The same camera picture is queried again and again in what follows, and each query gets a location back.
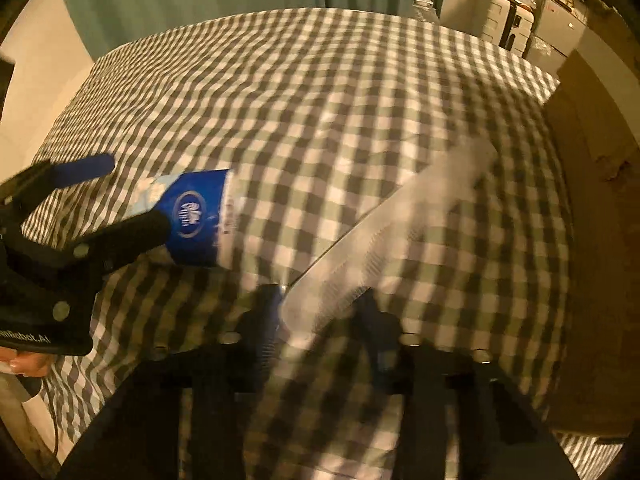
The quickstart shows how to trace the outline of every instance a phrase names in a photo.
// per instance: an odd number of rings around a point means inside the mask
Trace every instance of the cardboard box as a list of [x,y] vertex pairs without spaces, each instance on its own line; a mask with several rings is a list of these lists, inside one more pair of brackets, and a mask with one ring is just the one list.
[[640,45],[614,9],[586,2],[588,28],[545,105],[573,231],[566,357],[548,423],[624,436],[640,419]]

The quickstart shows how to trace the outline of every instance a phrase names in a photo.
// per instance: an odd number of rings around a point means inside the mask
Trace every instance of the blue package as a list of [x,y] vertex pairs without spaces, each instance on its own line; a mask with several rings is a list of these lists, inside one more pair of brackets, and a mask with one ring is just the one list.
[[127,216],[156,209],[171,221],[164,248],[152,260],[178,265],[230,267],[235,231],[232,170],[148,178],[136,186]]

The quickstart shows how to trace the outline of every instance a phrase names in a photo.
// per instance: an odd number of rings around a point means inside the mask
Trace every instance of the person's finger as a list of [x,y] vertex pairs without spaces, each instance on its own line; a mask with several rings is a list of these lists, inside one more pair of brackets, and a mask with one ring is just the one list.
[[18,352],[11,348],[0,348],[0,361],[3,363],[9,362],[11,359],[15,358],[18,355]]
[[49,371],[54,357],[48,354],[34,354],[32,352],[20,352],[14,359],[11,359],[9,366],[14,374],[22,374],[28,377],[41,377],[35,375]]

